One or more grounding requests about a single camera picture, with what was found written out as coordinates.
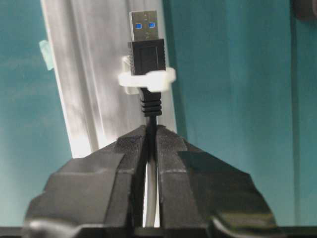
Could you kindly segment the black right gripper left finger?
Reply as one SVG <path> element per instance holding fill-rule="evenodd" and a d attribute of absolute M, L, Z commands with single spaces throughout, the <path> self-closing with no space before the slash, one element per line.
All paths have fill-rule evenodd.
<path fill-rule="evenodd" d="M 50 175 L 25 215 L 26 231 L 125 231 L 142 225 L 145 126 Z"/>

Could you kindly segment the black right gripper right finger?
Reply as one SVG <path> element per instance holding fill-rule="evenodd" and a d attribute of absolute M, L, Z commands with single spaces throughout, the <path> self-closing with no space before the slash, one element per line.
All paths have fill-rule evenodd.
<path fill-rule="evenodd" d="M 279 233 L 251 176 L 159 126 L 161 225 L 165 233 Z"/>

